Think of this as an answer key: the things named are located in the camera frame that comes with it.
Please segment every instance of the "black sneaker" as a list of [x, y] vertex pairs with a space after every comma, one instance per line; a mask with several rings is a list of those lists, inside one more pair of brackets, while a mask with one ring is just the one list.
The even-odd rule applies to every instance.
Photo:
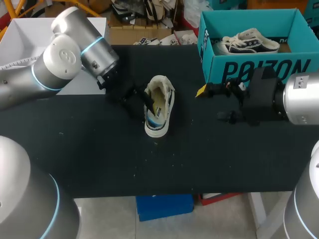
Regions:
[[251, 28], [236, 36], [223, 37], [221, 42], [214, 45], [215, 55], [237, 54], [271, 54], [277, 53], [279, 43], [265, 38], [257, 29]]

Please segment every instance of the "shoe sole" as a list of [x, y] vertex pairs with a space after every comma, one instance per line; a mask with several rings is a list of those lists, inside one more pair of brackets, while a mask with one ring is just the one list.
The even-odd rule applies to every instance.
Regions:
[[171, 110], [173, 109], [174, 101], [175, 101], [175, 92], [172, 91], [171, 101], [170, 101], [170, 105], [169, 105], [169, 112], [168, 112], [165, 126], [163, 128], [161, 128], [160, 130], [151, 130], [150, 128], [148, 128], [148, 126], [145, 122], [144, 128], [145, 128], [145, 132], [147, 133], [148, 136], [150, 136], [152, 138], [160, 138], [167, 133], [168, 127], [169, 127], [170, 113], [171, 113]]

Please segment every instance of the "shoe insole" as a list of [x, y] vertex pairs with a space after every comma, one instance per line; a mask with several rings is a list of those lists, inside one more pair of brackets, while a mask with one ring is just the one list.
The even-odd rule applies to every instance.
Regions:
[[154, 111], [155, 115], [152, 114], [151, 111], [148, 111], [148, 119], [150, 123], [153, 123], [155, 126], [161, 126], [165, 123], [165, 96], [160, 90], [160, 88], [156, 88], [151, 95], [154, 100]]

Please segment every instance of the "sneaker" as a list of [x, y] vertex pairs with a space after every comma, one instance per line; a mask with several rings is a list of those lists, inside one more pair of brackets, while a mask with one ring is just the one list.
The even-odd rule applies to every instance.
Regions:
[[159, 138], [168, 131], [169, 117], [174, 105], [175, 89], [166, 76], [154, 76], [145, 92], [154, 100], [155, 115], [144, 106], [145, 131], [153, 138]]
[[277, 53], [279, 43], [265, 38], [257, 29], [251, 28], [236, 36], [223, 37], [214, 45], [215, 55], [237, 55], [251, 53]]

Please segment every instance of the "blue box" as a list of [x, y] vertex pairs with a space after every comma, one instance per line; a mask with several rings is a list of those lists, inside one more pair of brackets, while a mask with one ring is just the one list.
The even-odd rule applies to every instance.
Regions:
[[319, 25], [319, 0], [309, 0], [304, 17], [310, 27]]
[[193, 211], [194, 201], [190, 194], [137, 196], [136, 205], [140, 221], [143, 222], [190, 213]]
[[229, 10], [230, 8], [237, 6], [245, 0], [208, 0], [209, 5], [214, 10]]
[[[249, 28], [257, 28], [279, 43], [287, 42], [291, 52], [215, 56], [212, 44]], [[285, 82], [293, 73], [319, 68], [319, 41], [298, 9], [203, 12], [197, 47], [206, 82], [222, 83], [234, 77], [247, 82], [254, 69], [261, 66], [274, 67]]]

